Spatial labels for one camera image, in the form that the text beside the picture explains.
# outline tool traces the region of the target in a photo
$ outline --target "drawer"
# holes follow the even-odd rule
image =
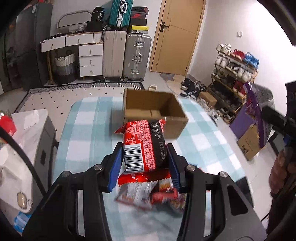
[[[100,43],[102,38],[102,33],[94,34],[94,43]]]
[[[78,34],[66,37],[66,46],[91,44],[93,42],[94,34]]]
[[[53,39],[48,39],[41,42],[41,52],[50,51],[53,49],[59,49],[65,47],[66,36],[61,36]]]
[[[79,57],[79,65],[80,66],[103,65],[103,56],[95,55],[95,56]]]
[[[103,44],[90,44],[79,46],[79,56],[103,55]]]
[[[103,75],[103,66],[82,66],[80,67],[80,76],[96,76]]]

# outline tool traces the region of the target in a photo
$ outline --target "screw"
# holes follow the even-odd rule
[[[194,171],[195,170],[195,166],[194,165],[188,165],[186,168],[189,171]]]
[[[228,177],[228,174],[226,172],[220,172],[221,177]]]
[[[103,166],[101,164],[97,164],[94,166],[94,169],[97,170],[97,171],[100,171],[103,169]]]
[[[69,176],[71,173],[69,171],[63,171],[62,172],[62,177],[67,177]]]

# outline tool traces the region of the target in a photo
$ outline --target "laundry basket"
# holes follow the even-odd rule
[[[57,57],[54,60],[57,65],[57,81],[60,84],[68,84],[76,80],[75,54],[71,50],[67,50],[66,56]]]

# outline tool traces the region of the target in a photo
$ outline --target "wooden door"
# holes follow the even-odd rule
[[[185,75],[200,29],[204,0],[165,0],[151,71]]]

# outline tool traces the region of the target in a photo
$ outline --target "white wall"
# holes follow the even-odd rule
[[[55,0],[52,10],[51,35],[57,33],[57,22],[64,14],[79,10],[89,10],[90,12],[92,12],[96,6],[111,8],[111,4],[112,1],[109,0]],[[147,26],[149,27],[148,35],[151,36],[153,41],[161,6],[161,0],[134,0],[133,6],[146,6],[149,9],[149,14],[148,16],[146,16]]]
[[[251,52],[260,60],[255,83],[272,90],[276,109],[286,114],[285,83],[296,80],[293,47],[277,21],[256,0],[207,0],[207,15],[190,72],[205,84],[217,58],[216,46],[230,43],[232,49]],[[243,31],[243,37],[237,32]]]

